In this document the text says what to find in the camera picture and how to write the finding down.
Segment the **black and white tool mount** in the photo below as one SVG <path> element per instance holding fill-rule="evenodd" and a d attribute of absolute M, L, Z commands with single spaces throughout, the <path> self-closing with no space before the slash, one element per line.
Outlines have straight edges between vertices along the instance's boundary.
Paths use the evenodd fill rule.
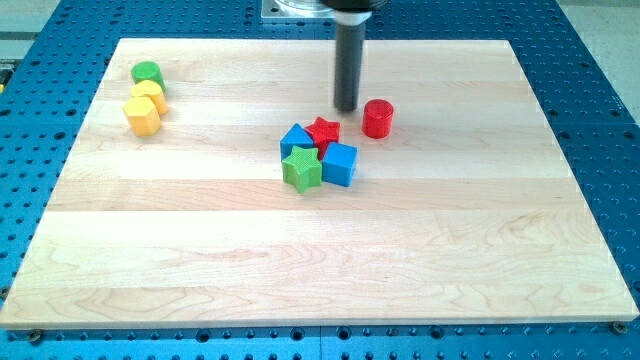
<path fill-rule="evenodd" d="M 373 11 L 385 6 L 387 0 L 321 0 L 330 8 L 334 20 L 339 25 L 360 25 Z"/>

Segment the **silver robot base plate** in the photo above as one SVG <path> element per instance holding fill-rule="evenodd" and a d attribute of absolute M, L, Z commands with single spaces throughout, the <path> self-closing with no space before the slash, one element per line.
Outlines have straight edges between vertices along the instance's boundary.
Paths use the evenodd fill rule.
<path fill-rule="evenodd" d="M 320 0 L 260 0 L 259 3 L 263 19 L 324 19 L 332 17 L 332 10 Z"/>

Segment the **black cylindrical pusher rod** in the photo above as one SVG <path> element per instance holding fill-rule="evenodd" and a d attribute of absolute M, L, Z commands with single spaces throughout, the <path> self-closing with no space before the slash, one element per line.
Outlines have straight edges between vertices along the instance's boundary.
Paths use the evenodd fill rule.
<path fill-rule="evenodd" d="M 365 23 L 336 27 L 334 107 L 353 112 L 358 106 Z"/>

